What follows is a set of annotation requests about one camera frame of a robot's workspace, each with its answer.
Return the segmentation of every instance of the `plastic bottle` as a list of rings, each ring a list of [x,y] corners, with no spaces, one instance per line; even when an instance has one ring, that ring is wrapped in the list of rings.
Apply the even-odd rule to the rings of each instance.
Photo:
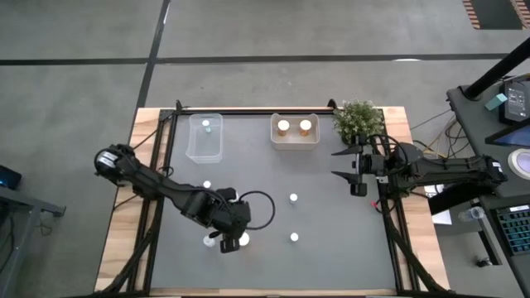
[[[462,222],[470,222],[477,219],[482,219],[485,216],[485,212],[482,207],[469,208],[466,211],[462,211],[458,214],[458,219]]]

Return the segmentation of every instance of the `clear plastic container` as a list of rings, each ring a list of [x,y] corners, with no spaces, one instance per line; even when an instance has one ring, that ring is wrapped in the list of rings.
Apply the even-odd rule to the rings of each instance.
[[[190,138],[185,154],[198,164],[217,163],[223,158],[223,116],[190,116]]]
[[[477,219],[482,219],[485,215],[482,207],[469,208],[466,211],[462,211],[458,214],[458,219],[462,222],[470,222]]]

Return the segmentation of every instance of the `black desk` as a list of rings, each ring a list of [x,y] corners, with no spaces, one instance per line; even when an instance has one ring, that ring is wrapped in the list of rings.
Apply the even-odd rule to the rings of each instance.
[[[479,199],[524,296],[530,297],[530,254],[510,255],[510,250],[504,242],[503,231],[492,214],[493,209],[530,204],[530,181],[515,175],[508,166],[508,155],[518,148],[489,145],[484,142],[486,137],[507,127],[499,123],[496,111],[490,112],[484,107],[486,102],[498,93],[499,86],[496,85],[484,91],[481,100],[476,102],[466,99],[460,89],[449,90],[447,96],[475,154],[488,155],[498,160],[508,177],[508,181],[495,190],[495,195]]]

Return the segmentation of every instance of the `computer monitor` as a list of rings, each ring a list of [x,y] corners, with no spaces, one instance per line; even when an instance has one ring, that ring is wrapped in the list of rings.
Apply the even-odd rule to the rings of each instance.
[[[486,144],[530,148],[530,119],[486,137],[485,141]]]

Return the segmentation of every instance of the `wooden table frame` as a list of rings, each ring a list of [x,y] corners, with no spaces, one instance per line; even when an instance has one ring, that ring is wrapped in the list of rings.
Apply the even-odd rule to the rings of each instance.
[[[129,144],[136,146],[149,137],[135,152],[136,157],[153,169],[169,166],[173,148],[176,119],[179,114],[222,113],[222,114],[272,114],[272,113],[317,113],[332,114],[333,107],[270,107],[270,108],[182,108],[177,104],[175,109],[140,108],[132,130]],[[407,116],[403,107],[383,107],[387,134],[400,142],[412,142]],[[130,188],[119,189],[115,204],[132,196]],[[133,199],[120,206],[110,221],[107,240],[102,256],[95,290],[101,291],[122,271],[134,248],[140,245],[148,233],[153,240],[139,263],[132,267],[129,280],[120,285],[121,292],[127,291],[131,296],[366,296],[395,295],[400,290],[425,290],[421,282],[407,264],[399,248],[390,240],[389,249],[393,260],[396,289],[379,290],[259,290],[259,289],[151,289],[151,275],[154,266],[158,231],[160,229],[163,198],[155,200]],[[435,281],[449,288],[446,270],[441,258],[434,224],[427,201],[421,196],[410,196],[397,203],[392,212],[392,219],[400,230],[405,241],[422,265],[434,277]]]

